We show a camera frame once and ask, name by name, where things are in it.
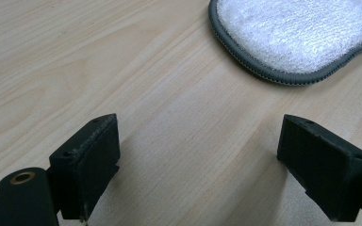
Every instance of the cleaning pad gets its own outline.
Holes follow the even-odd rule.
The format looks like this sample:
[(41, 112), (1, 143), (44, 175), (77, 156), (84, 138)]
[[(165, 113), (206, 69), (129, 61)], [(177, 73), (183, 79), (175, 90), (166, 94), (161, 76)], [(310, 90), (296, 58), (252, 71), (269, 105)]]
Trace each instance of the cleaning pad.
[(362, 0), (211, 0), (228, 51), (274, 82), (319, 82), (362, 52)]

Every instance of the wood grain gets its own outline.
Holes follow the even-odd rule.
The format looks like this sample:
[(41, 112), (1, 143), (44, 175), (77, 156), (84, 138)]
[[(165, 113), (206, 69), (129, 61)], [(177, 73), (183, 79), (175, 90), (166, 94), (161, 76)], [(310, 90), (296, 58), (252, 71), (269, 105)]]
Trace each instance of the wood grain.
[(90, 225), (362, 225), (331, 223), (275, 158), (284, 114), (362, 149), (362, 55), (274, 85), (230, 57), (207, 5), (0, 1), (0, 180), (115, 112), (121, 169)]

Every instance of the hole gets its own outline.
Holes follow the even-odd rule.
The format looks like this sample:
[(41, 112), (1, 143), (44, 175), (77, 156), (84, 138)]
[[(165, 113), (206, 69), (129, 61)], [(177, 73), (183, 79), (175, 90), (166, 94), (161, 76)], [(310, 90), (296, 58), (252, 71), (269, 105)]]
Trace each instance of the hole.
[(35, 177), (35, 172), (27, 171), (22, 172), (11, 178), (10, 183), (13, 185), (21, 185), (28, 181), (31, 181)]
[(354, 157), (355, 157), (355, 158), (358, 158), (358, 159), (362, 159), (362, 155), (361, 155), (360, 153), (356, 153), (356, 154), (354, 155)]
[(68, 157), (68, 156), (70, 156), (72, 154), (73, 154), (72, 151), (66, 151), (66, 152), (63, 153), (63, 155), (66, 156), (66, 157)]

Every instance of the gray stitched border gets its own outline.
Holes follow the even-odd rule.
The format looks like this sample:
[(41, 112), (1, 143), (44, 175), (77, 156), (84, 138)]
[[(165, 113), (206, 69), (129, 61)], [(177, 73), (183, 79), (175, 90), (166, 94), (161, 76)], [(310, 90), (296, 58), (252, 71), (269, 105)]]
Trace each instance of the gray stitched border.
[(284, 73), (278, 71), (264, 65), (258, 59), (242, 50), (239, 45), (231, 38), (231, 36), (227, 33), (219, 21), (219, 16), (217, 14), (217, 2), (218, 0), (211, 0), (208, 6), (208, 17), (216, 36), (219, 38), (225, 48), (231, 53), (231, 55), (236, 58), (237, 61), (239, 61), (243, 66), (260, 77), (273, 82), (294, 86), (303, 86), (317, 83), (327, 78), (338, 69), (345, 66), (355, 56), (362, 53), (361, 44), (357, 48), (354, 48), (347, 54), (343, 55), (341, 58), (313, 73)]

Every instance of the black plastic bracket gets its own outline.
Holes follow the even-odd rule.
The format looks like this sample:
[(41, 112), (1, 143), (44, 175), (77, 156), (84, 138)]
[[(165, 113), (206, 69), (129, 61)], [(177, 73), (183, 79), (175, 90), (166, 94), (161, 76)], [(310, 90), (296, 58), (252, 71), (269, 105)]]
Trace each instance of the black plastic bracket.
[(333, 221), (362, 209), (362, 150), (313, 121), (285, 115), (277, 158)]
[(58, 225), (87, 220), (118, 171), (115, 114), (88, 122), (49, 157), (51, 167), (21, 169), (0, 182), (0, 225)]

